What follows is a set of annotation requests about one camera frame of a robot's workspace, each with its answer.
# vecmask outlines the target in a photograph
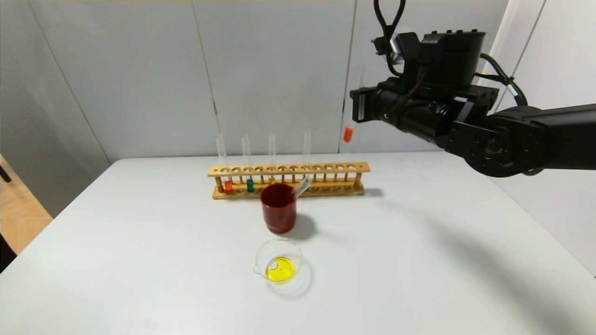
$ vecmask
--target red liquid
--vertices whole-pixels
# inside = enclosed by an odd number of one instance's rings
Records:
[[[225,192],[226,193],[234,193],[234,187],[232,186],[231,180],[225,181]]]
[[[294,228],[296,223],[296,199],[292,194],[292,186],[287,184],[271,184],[261,192],[263,218],[274,234],[283,234]]]

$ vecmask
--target test tube rack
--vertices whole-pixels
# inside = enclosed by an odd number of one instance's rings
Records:
[[[215,178],[214,199],[258,198],[267,185],[282,182],[296,186],[304,175],[312,179],[302,197],[361,196],[364,194],[362,174],[370,172],[366,162],[281,164],[263,166],[212,166],[207,176]],[[222,179],[232,178],[232,191],[226,192]],[[254,192],[247,191],[246,179],[252,178]]]

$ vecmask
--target test tube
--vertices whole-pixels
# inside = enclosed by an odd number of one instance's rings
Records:
[[[269,134],[269,171],[275,170],[275,133]],[[269,182],[274,182],[275,177],[271,175]]]
[[[248,134],[244,134],[242,137],[242,158],[244,160],[244,165],[248,166],[252,171],[253,165],[250,161],[250,142]],[[246,191],[249,193],[254,192],[254,182],[251,176],[248,176],[246,179]]]
[[[366,81],[367,78],[367,68],[366,66],[361,63],[360,64],[360,74],[358,75],[358,84],[356,86],[356,88],[360,88],[363,87],[364,82]],[[360,115],[360,111],[358,111],[358,119],[362,119],[362,117]],[[343,141],[345,143],[349,143],[352,140],[352,135],[354,133],[354,128],[356,127],[356,122],[354,122],[354,120],[352,120],[351,115],[348,118],[347,122],[346,122],[346,127],[344,128],[343,131]]]
[[[228,154],[226,154],[225,152],[224,137],[222,136],[222,134],[218,135],[218,137],[215,140],[215,143],[218,146],[219,164],[221,166],[225,166],[229,172]],[[234,187],[232,186],[232,177],[228,177],[224,184],[226,193],[234,192]]]
[[[309,169],[311,163],[311,131],[304,131],[304,143],[302,146],[302,165]]]

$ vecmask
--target white wall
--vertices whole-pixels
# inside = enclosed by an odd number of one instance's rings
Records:
[[[596,103],[595,16],[593,0],[546,2],[515,72],[530,105]],[[506,95],[499,109],[513,105]],[[493,181],[596,275],[596,172],[546,170]]]
[[[229,153],[336,153],[354,1],[197,1],[195,11]]]
[[[2,155],[52,216],[109,163],[27,1],[0,1]]]
[[[33,1],[108,158],[216,154],[190,1]]]

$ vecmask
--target glass test tube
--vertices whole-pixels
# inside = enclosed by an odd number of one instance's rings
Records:
[[[249,142],[249,135],[244,134],[242,137],[242,158],[244,160],[245,168],[250,168],[250,171],[253,170],[253,165],[250,161],[250,142]],[[246,179],[246,191],[249,193],[254,192],[254,182],[251,176],[248,176]]]
[[[218,156],[219,156],[219,164],[221,166],[225,166],[227,172],[229,172],[229,166],[228,166],[228,154],[226,154],[225,152],[225,144],[224,144],[224,137],[222,136],[222,134],[219,134],[215,143],[218,146]],[[232,177],[228,177],[225,182],[225,191],[226,193],[233,193],[234,192],[234,187],[232,185]]]
[[[302,145],[302,169],[308,170],[311,163],[311,131],[304,131],[304,143]]]
[[[275,133],[269,134],[269,171],[275,170]],[[274,175],[271,175],[269,182],[275,181]]]

